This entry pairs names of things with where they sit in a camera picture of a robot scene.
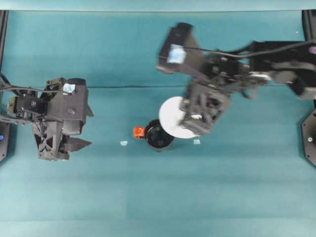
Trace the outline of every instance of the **bolt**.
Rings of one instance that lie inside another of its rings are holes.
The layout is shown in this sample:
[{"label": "bolt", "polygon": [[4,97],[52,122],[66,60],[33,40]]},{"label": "bolt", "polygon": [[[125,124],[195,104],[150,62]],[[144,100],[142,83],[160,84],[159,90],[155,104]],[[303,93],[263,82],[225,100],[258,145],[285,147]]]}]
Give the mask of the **bolt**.
[{"label": "bolt", "polygon": [[212,72],[217,74],[219,72],[219,68],[217,66],[214,66],[212,68]]},{"label": "bolt", "polygon": [[75,114],[75,110],[73,110],[73,109],[68,109],[68,113],[71,114],[71,115],[74,115],[74,114]]}]

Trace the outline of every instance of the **white sticker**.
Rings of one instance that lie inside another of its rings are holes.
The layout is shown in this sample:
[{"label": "white sticker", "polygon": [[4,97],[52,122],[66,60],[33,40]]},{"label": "white sticker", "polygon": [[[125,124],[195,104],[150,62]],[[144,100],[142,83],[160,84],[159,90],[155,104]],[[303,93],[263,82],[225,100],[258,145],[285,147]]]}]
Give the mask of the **white sticker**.
[{"label": "white sticker", "polygon": [[75,91],[76,85],[75,84],[68,84],[65,83],[63,87],[64,92],[73,93]]},{"label": "white sticker", "polygon": [[187,53],[181,45],[172,44],[170,47],[167,63],[182,64],[186,59]]},{"label": "white sticker", "polygon": [[123,147],[126,147],[126,146],[127,146],[127,144],[128,144],[128,142],[127,142],[127,141],[121,141],[121,142],[120,142],[120,145],[121,145],[121,146],[123,146]]},{"label": "white sticker", "polygon": [[201,145],[201,141],[199,139],[194,139],[193,144],[194,145]]}]

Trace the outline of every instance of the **small blue object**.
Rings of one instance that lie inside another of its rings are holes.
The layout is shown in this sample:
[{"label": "small blue object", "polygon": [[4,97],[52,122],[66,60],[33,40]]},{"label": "small blue object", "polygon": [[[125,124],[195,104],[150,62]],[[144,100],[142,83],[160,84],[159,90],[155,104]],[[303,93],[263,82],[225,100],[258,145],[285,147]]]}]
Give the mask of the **small blue object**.
[{"label": "small blue object", "polygon": [[182,64],[186,59],[187,53],[181,45],[172,44],[170,47],[167,63]]}]

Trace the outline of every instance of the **black cup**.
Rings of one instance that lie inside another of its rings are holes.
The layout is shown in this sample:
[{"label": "black cup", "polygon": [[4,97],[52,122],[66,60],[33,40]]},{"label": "black cup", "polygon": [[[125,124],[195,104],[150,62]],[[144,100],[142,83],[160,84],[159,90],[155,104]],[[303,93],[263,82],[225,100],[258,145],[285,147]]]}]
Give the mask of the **black cup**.
[{"label": "black cup", "polygon": [[145,127],[145,140],[150,148],[157,152],[168,149],[173,139],[174,137],[162,128],[159,119],[150,121]]}]

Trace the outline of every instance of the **bracket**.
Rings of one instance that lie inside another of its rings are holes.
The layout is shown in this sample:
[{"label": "bracket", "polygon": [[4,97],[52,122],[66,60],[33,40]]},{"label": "bracket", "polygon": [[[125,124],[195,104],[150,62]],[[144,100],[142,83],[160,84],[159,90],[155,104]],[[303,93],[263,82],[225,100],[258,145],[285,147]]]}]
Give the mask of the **bracket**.
[{"label": "bracket", "polygon": [[[316,10],[303,10],[302,23],[305,40],[316,38]],[[316,166],[316,109],[303,121],[301,128],[305,157]]]},{"label": "bracket", "polygon": [[[5,32],[8,22],[8,11],[0,11],[0,71],[2,66]],[[0,104],[2,101],[2,93],[0,93]],[[9,136],[10,136],[11,124],[8,122],[0,121],[0,161],[2,161],[8,151]]]}]

